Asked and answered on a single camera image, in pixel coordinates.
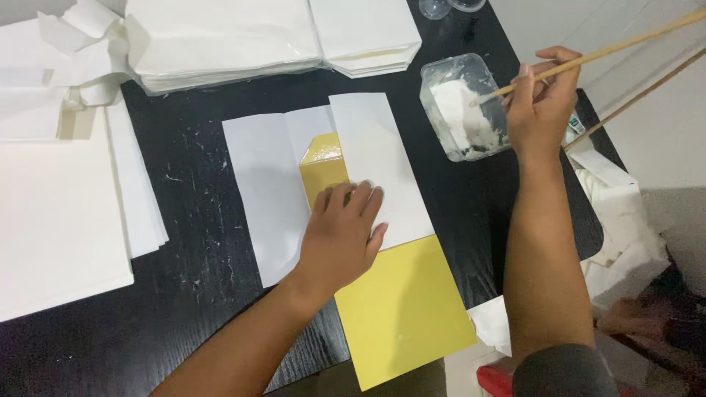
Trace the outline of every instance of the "yellow cardboard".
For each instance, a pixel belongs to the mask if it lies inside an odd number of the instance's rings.
[[[299,171],[310,206],[348,180],[337,134],[315,138]],[[363,391],[476,342],[436,235],[380,252],[335,299]]]

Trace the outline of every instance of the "black table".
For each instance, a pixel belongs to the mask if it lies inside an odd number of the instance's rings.
[[[507,150],[478,162],[447,160],[419,102],[419,70],[475,52],[502,86],[519,63],[490,4],[473,16],[454,11],[440,21],[425,19],[417,0],[409,4],[424,44],[403,73],[351,80],[319,70],[159,97],[126,83],[169,242],[132,261],[132,286],[0,324],[0,394],[145,396],[266,293],[221,121],[326,105],[334,94],[387,94],[463,302],[469,308],[501,294],[517,192],[515,155]],[[600,250],[602,229],[564,155],[562,162],[577,248],[587,258]],[[348,359],[332,301],[296,341],[270,389]]]

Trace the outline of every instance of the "sleeve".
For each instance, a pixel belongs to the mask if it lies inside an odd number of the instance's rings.
[[[598,353],[585,345],[553,346],[533,353],[513,375],[516,397],[617,397]]]

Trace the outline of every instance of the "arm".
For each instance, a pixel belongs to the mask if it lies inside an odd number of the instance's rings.
[[[321,192],[294,270],[190,355],[150,396],[261,395],[311,318],[372,266],[387,230],[382,224],[370,234],[382,201],[383,191],[368,182]]]
[[[592,306],[576,253],[559,150],[575,105],[579,68],[547,85],[534,73],[580,54],[563,47],[537,52],[553,61],[523,64],[509,102],[508,135],[520,166],[520,190],[505,260],[505,307],[513,358],[566,343],[594,347]]]

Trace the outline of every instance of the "white paste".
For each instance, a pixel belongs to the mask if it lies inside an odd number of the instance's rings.
[[[463,79],[446,81],[429,88],[436,106],[450,129],[456,146],[466,158],[473,158],[500,146],[499,132],[494,131],[480,106],[468,106],[478,93],[468,88]],[[444,142],[446,152],[455,151],[451,142]]]

